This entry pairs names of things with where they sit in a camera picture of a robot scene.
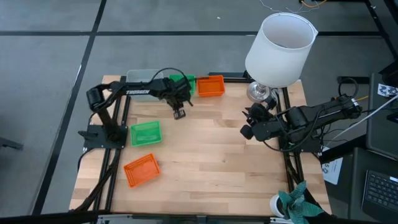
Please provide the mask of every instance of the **gray floor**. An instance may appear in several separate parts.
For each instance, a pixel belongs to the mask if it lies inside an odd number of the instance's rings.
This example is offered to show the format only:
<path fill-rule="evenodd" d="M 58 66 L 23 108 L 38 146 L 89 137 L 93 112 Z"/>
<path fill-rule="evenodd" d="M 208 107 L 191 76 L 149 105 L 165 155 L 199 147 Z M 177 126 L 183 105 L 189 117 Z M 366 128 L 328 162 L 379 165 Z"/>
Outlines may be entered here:
<path fill-rule="evenodd" d="M 263 2 L 281 11 L 300 7 L 296 1 Z M 0 0 L 0 31 L 91 30 L 99 5 L 100 0 Z M 375 5 L 398 47 L 397 25 L 383 2 Z M 258 0 L 115 0 L 107 2 L 99 30 L 253 31 L 272 13 Z M 377 30 L 361 3 L 327 2 L 320 9 L 300 15 L 319 31 Z M 23 151 L 0 150 L 0 217 L 30 213 L 87 40 L 0 37 L 0 73 L 5 84 L 0 89 L 0 103 L 4 105 L 0 110 L 0 136 L 25 144 Z M 162 67 L 177 67 L 198 75 L 243 71 L 253 40 L 250 36 L 96 37 L 43 212 L 68 209 L 83 144 L 77 131 L 85 129 L 90 114 L 85 90 L 100 83 L 103 75 Z M 391 62 L 392 55 L 381 38 L 319 37 L 302 73 L 307 102 L 314 105 L 336 96 L 338 75 L 368 75 Z M 368 87 L 361 85 L 358 96 L 367 94 Z M 352 122 L 340 121 L 332 128 L 345 128 Z M 364 126 L 357 128 L 342 139 L 359 136 L 364 130 Z M 350 173 L 347 163 L 349 158 L 345 159 L 344 174 Z M 345 217 L 345 189 L 328 185 L 328 193 L 333 213 Z"/>

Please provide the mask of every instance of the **clear plastic container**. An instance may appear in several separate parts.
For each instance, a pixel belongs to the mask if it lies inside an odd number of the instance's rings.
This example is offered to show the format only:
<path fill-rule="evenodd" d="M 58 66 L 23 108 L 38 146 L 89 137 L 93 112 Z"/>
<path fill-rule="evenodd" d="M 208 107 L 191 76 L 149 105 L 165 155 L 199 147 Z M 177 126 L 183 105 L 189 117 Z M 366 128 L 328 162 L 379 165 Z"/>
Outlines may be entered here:
<path fill-rule="evenodd" d="M 129 70 L 127 72 L 127 82 L 149 82 L 152 77 L 159 71 L 159 69 L 137 69 Z M 160 72 L 155 79 L 163 78 L 163 72 Z M 130 96 L 135 101 L 159 101 L 158 98 L 151 95 L 132 95 Z"/>

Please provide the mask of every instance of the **yellow wire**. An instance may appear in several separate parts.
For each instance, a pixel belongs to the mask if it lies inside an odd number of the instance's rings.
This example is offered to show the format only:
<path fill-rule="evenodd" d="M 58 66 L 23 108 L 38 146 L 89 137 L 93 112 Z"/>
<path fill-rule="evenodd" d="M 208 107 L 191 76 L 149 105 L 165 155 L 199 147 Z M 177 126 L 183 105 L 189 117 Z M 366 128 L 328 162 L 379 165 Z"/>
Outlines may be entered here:
<path fill-rule="evenodd" d="M 318 7 L 320 4 L 323 4 L 323 3 L 325 3 L 326 1 L 327 1 L 327 0 L 323 0 L 321 3 L 318 3 L 316 6 L 310 6 L 310 5 L 308 5 L 307 3 L 305 3 L 304 0 L 302 0 L 301 3 L 303 3 L 303 5 L 304 5 L 304 6 L 307 6 L 307 7 Z"/>
<path fill-rule="evenodd" d="M 361 97 L 361 98 L 357 99 L 356 101 L 365 100 L 365 99 L 368 98 L 368 97 L 369 97 L 369 96 L 364 96 L 364 97 Z"/>

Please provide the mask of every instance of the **keyboard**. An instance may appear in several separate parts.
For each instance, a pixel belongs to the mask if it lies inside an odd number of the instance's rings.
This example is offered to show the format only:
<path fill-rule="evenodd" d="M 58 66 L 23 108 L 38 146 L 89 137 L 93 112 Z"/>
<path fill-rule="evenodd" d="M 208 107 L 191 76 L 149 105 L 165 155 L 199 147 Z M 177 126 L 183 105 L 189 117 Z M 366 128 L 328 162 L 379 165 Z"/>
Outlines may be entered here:
<path fill-rule="evenodd" d="M 398 178 L 368 170 L 362 210 L 377 220 L 390 223 L 389 218 L 398 215 Z"/>

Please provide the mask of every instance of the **table leg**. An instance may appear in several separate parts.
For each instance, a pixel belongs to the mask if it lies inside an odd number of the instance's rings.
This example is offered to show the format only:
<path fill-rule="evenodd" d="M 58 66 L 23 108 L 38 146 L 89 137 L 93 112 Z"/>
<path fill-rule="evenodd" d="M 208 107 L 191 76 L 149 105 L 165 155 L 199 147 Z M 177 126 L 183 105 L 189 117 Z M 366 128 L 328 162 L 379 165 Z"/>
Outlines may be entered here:
<path fill-rule="evenodd" d="M 24 145 L 22 145 L 22 144 L 16 143 L 14 141 L 11 141 L 11 140 L 8 140 L 5 138 L 0 138 L 0 146 L 11 147 L 14 149 L 19 149 L 19 150 L 22 150 L 22 148 L 24 147 Z"/>
<path fill-rule="evenodd" d="M 342 76 L 337 77 L 337 82 L 343 83 L 343 84 L 353 84 L 350 80 L 344 80 L 346 78 L 352 78 L 358 84 L 369 84 L 370 83 L 369 77 L 342 77 Z"/>

